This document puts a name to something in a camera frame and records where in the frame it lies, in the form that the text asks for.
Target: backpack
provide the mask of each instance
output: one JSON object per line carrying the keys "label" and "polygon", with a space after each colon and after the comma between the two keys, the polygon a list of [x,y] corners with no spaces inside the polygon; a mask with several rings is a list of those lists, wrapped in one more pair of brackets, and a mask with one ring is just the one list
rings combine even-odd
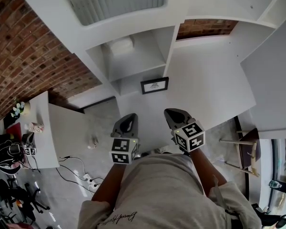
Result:
{"label": "backpack", "polygon": [[0,135],[0,170],[8,175],[16,174],[20,166],[13,167],[15,163],[23,160],[23,150],[17,139],[10,134]]}

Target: white desk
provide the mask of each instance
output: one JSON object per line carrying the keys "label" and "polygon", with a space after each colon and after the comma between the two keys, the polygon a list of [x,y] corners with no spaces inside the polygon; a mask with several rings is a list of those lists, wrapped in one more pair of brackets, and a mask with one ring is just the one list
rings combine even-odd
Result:
{"label": "white desk", "polygon": [[[74,156],[87,148],[90,133],[85,114],[50,104],[48,92],[34,97],[29,103],[31,112],[21,115],[14,124],[20,123],[22,135],[27,133],[25,124],[36,122],[44,125],[44,131],[34,135],[38,168],[59,167],[59,157]],[[3,133],[5,130],[2,119],[0,134]],[[28,161],[32,168],[36,168],[31,156],[28,156]]]}

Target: gray floor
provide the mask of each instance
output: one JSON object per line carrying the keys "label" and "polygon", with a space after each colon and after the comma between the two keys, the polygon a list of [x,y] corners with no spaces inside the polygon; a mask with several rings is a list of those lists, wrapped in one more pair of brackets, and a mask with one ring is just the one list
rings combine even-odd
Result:
{"label": "gray floor", "polygon": [[[112,166],[109,160],[108,151],[110,150],[110,133],[114,123],[120,118],[116,100],[110,100],[85,110],[90,121],[90,128],[97,136],[99,144],[94,150],[85,150],[77,155],[85,164],[85,171],[92,178],[105,177]],[[233,168],[223,165],[223,160],[228,160],[232,164],[237,164],[237,152],[232,144],[222,144],[218,140],[237,139],[235,134],[234,120],[229,120],[208,130],[206,132],[206,145],[203,151],[211,160],[211,162],[223,173],[229,181],[234,181],[240,190],[245,189],[245,175]],[[179,152],[179,149],[170,145],[167,147],[170,152]],[[63,163],[75,173],[82,175],[82,163],[76,159],[70,159]],[[76,181],[86,186],[85,181],[81,181],[67,169],[58,168],[63,177]],[[0,178],[6,178],[6,175],[0,172]],[[24,187],[28,182],[32,191],[36,188],[35,182],[41,189],[41,193],[37,195],[37,200],[43,204],[50,206],[51,210],[44,211],[43,214],[35,213],[35,228],[45,229],[47,226],[53,226],[55,229],[75,229],[77,227],[78,214],[81,203],[91,199],[91,194],[84,188],[76,184],[64,181],[56,171],[56,169],[43,169],[41,174],[37,171],[33,173],[30,170],[21,170],[16,175],[18,185]],[[17,218],[22,220],[21,214],[17,210]]]}

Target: person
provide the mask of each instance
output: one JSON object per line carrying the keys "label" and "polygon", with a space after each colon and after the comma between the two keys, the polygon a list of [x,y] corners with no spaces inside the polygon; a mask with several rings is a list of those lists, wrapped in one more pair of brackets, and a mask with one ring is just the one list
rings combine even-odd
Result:
{"label": "person", "polygon": [[244,195],[201,149],[114,164],[92,200],[83,202],[78,223],[78,229],[261,227]]}

